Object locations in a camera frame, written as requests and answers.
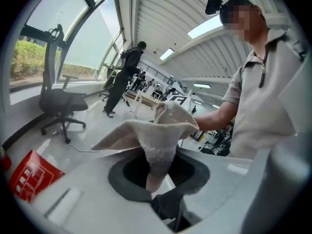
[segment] railing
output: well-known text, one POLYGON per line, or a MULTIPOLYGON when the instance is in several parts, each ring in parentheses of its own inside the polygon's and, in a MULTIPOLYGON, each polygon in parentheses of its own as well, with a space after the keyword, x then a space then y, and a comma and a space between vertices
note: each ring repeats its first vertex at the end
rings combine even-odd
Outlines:
POLYGON ((188 87, 181 87, 182 91, 185 92, 186 94, 189 93, 190 89, 188 87))
POLYGON ((152 68, 151 66, 145 64, 144 62, 139 61, 139 63, 137 64, 138 68, 143 69, 144 71, 152 74, 153 76, 163 80, 165 83, 172 85, 173 84, 173 80, 169 79, 168 77, 166 77, 164 74, 158 72, 156 69, 152 68))

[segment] skylight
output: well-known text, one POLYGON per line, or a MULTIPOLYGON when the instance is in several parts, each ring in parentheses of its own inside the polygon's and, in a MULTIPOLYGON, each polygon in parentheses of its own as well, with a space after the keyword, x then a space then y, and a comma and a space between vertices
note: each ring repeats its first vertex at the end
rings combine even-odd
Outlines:
POLYGON ((222 23, 220 21, 219 15, 210 18, 209 20, 203 22, 196 28, 192 29, 189 33, 187 33, 192 39, 195 39, 196 37, 199 37, 202 34, 205 34, 206 32, 209 32, 211 30, 214 30, 218 27, 222 26, 222 23))
POLYGON ((211 88, 211 86, 208 85, 208 84, 194 83, 194 86, 195 86, 195 87, 198 87, 198 88, 211 88))
POLYGON ((161 57, 161 60, 165 60, 168 56, 170 56, 171 54, 173 54, 174 50, 169 48, 161 57))

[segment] green hedge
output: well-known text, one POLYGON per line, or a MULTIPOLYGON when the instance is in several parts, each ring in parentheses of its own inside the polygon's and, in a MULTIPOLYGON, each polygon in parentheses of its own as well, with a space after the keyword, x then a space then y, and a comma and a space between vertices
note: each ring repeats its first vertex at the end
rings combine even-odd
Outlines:
MULTIPOLYGON (((18 40, 14 50, 14 57, 11 67, 11 79, 23 79, 33 76, 42 76, 44 70, 44 57, 46 46, 40 46, 36 43, 18 40)), ((94 74, 94 69, 64 64, 62 74, 90 77, 94 74)))

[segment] gray polo shirt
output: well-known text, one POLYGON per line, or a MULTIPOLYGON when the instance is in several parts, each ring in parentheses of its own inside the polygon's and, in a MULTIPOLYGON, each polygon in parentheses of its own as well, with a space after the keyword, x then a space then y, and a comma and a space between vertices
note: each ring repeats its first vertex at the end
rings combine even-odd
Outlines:
POLYGON ((263 86, 259 88, 263 62, 252 51, 245 65, 234 74, 223 98, 238 105, 230 148, 235 157, 254 159, 258 150, 271 148, 295 133, 278 99, 301 64, 282 40, 285 34, 284 30, 269 30, 263 86))

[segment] red label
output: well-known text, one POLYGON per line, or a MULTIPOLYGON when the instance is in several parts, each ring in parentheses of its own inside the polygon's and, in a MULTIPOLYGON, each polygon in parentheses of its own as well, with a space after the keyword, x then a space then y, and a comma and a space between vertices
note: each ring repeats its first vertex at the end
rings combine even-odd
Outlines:
POLYGON ((65 173, 31 150, 15 169, 9 187, 18 197, 31 202, 39 192, 63 175, 65 173))

